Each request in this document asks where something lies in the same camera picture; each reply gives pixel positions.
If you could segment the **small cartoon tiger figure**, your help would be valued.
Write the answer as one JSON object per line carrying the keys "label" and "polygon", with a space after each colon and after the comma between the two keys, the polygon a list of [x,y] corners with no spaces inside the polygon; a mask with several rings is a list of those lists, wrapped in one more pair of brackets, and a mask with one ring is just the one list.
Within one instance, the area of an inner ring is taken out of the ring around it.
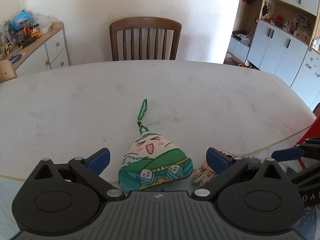
{"label": "small cartoon tiger figure", "polygon": [[193,183],[202,186],[210,182],[232,165],[233,158],[231,153],[208,148],[205,161],[194,172]]}

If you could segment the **white wall cabinet unit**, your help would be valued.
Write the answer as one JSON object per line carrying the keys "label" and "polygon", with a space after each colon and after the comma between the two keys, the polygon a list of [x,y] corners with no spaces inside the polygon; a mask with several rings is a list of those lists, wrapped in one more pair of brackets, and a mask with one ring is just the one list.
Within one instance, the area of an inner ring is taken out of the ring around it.
{"label": "white wall cabinet unit", "polygon": [[227,55],[319,104],[319,0],[240,0]]}

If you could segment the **brown wooden chair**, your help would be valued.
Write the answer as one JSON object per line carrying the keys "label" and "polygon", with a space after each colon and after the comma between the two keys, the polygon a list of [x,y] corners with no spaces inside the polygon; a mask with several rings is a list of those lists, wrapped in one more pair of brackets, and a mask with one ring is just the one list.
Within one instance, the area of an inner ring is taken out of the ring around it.
{"label": "brown wooden chair", "polygon": [[182,25],[161,17],[129,17],[110,24],[113,61],[175,60]]}

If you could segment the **green zongzi plush pouch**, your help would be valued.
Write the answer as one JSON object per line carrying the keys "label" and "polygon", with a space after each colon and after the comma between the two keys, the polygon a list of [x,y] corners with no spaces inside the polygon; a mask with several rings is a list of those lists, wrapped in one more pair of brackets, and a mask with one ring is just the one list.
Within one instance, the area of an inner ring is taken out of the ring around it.
{"label": "green zongzi plush pouch", "polygon": [[118,172],[118,185],[125,192],[182,180],[194,170],[184,151],[142,124],[147,109],[148,100],[144,99],[137,117],[139,137],[129,146]]}

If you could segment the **white drawer sideboard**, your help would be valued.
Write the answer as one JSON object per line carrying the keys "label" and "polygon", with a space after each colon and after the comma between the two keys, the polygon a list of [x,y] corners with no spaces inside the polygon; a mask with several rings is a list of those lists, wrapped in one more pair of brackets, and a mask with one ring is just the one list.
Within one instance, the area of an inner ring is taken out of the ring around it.
{"label": "white drawer sideboard", "polygon": [[14,47],[1,61],[1,83],[46,70],[69,66],[65,29],[53,22],[50,31],[28,46]]}

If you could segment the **white red cardboard box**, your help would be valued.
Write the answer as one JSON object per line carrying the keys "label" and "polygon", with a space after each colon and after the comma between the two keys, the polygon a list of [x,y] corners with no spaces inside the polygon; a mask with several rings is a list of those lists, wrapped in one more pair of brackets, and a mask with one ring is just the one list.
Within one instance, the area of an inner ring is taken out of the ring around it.
{"label": "white red cardboard box", "polygon": [[[318,116],[314,123],[310,126],[308,131],[303,135],[303,137],[297,142],[296,146],[302,144],[306,139],[319,138],[320,133],[320,117]],[[314,156],[303,157],[302,159],[298,159],[298,162],[302,169],[306,169],[311,165],[310,161],[306,161],[307,159],[315,159],[319,160],[319,150],[316,151]]]}

